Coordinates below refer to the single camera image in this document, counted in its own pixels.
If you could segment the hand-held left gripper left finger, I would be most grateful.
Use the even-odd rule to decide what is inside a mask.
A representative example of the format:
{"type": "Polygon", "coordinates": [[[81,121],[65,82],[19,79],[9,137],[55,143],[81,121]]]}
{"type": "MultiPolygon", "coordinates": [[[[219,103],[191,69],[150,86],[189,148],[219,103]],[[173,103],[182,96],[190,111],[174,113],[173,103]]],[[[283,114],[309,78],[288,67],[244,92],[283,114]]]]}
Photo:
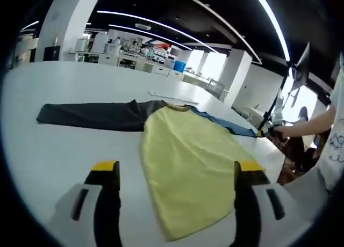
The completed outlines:
{"type": "Polygon", "coordinates": [[[120,163],[95,164],[57,202],[49,230],[62,246],[121,246],[120,163]]]}

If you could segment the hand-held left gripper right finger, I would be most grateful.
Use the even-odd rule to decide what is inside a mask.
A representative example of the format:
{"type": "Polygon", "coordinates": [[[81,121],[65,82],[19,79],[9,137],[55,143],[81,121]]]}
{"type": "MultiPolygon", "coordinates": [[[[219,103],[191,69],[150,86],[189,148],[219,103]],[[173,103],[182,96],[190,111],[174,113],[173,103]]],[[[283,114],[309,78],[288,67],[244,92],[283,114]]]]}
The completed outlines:
{"type": "Polygon", "coordinates": [[[234,163],[236,233],[233,246],[292,246],[311,226],[301,206],[262,171],[234,163]]]}

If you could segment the person's right hand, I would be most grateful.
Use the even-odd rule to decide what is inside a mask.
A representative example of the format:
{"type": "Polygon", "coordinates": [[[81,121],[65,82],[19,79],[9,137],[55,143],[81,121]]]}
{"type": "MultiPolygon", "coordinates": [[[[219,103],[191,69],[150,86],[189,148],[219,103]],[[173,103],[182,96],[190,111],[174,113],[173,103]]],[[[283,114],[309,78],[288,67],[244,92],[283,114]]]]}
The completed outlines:
{"type": "Polygon", "coordinates": [[[274,127],[274,132],[282,142],[290,136],[290,128],[288,126],[276,126],[274,127]]]}

